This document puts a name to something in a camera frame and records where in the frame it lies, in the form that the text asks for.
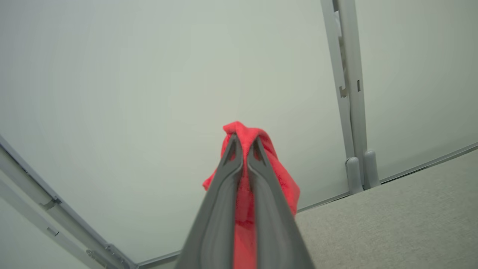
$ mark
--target red towel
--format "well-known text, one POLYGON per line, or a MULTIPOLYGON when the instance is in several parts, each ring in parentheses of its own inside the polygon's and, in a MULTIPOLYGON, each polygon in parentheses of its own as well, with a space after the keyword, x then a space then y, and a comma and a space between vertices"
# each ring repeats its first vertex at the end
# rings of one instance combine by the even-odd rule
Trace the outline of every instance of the red towel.
MULTIPOLYGON (((234 231, 234 269, 256 268, 256 232, 254 226, 254 197, 249 187, 247 171, 247 154, 250 146, 257 136, 262 141, 267 158, 274 169, 275 175, 281 184, 287 203, 291 207, 292 214, 297 212, 297 201, 300 190, 287 170, 277 159, 272 141, 267 133, 258 128, 247 128, 240 122, 233 122, 223 127, 227 135, 222 143, 221 157, 226 150, 231 135, 236 133, 242 146, 244 157, 244 169, 239 182, 236 200, 236 225, 234 231)), ((214 173, 204 181, 203 186, 207 190, 214 177, 214 173)))

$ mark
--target white panel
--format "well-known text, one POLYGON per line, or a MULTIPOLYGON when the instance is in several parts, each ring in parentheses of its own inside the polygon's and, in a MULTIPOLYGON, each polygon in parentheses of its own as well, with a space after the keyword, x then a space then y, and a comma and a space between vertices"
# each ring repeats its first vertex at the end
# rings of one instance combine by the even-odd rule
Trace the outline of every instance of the white panel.
POLYGON ((0 198, 0 268, 87 267, 0 198))
POLYGON ((380 179, 478 142, 478 1, 356 3, 380 179))
POLYGON ((348 191, 320 1, 3 1, 0 34, 0 134, 135 262, 182 247, 232 121, 299 207, 348 191))

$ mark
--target gray carpet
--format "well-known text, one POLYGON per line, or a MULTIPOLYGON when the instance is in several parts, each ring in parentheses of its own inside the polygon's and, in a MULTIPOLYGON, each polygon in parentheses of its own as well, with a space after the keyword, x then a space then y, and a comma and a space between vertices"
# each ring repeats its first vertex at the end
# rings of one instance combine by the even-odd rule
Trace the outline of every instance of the gray carpet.
POLYGON ((478 268, 478 151, 296 217, 317 269, 478 268))

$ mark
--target cloth fold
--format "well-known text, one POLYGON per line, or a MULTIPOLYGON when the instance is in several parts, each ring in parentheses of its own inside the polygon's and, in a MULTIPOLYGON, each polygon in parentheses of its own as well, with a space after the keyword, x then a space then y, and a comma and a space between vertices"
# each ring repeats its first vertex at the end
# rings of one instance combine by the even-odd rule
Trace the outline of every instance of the cloth fold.
MULTIPOLYGON (((254 226, 254 196, 249 186, 247 170, 247 154, 258 136, 264 146, 267 158, 279 181, 285 199, 289 204, 292 214, 297 213, 297 201, 300 190, 295 181, 282 166, 275 153, 272 141, 265 131, 259 128, 248 128, 240 122, 233 122, 223 127, 226 138, 222 143, 221 157, 229 143, 232 134, 237 134, 242 146, 244 167, 236 198, 236 224, 234 227, 234 269, 255 269, 256 268, 256 232, 254 226)), ((204 181, 203 186, 207 190, 214 178, 216 171, 204 181)))

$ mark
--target gray plastic foot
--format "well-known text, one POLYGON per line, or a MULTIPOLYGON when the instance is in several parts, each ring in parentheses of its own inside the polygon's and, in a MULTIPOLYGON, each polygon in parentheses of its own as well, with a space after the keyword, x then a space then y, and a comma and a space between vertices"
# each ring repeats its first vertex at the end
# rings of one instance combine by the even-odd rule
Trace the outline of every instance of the gray plastic foot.
POLYGON ((363 155, 364 160, 364 170, 365 170, 365 180, 364 187, 365 189, 370 189, 380 185, 379 174, 377 172, 377 158, 375 151, 368 150, 363 155))
POLYGON ((348 179, 348 189, 350 194, 363 191, 362 181, 360 180, 359 158, 352 157, 345 162, 348 179))

